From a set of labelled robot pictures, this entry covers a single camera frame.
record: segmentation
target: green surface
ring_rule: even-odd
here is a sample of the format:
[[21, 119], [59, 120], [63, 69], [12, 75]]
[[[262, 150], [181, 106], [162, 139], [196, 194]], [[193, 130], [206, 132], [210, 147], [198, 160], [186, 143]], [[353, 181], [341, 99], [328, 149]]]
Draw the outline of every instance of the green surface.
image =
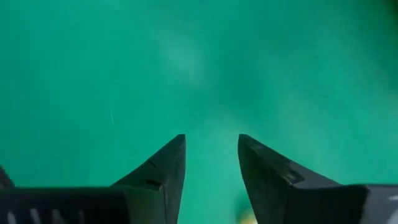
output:
[[248, 133], [339, 182], [398, 182], [387, 0], [3, 0], [0, 164], [109, 185], [187, 134], [179, 223], [233, 223]]

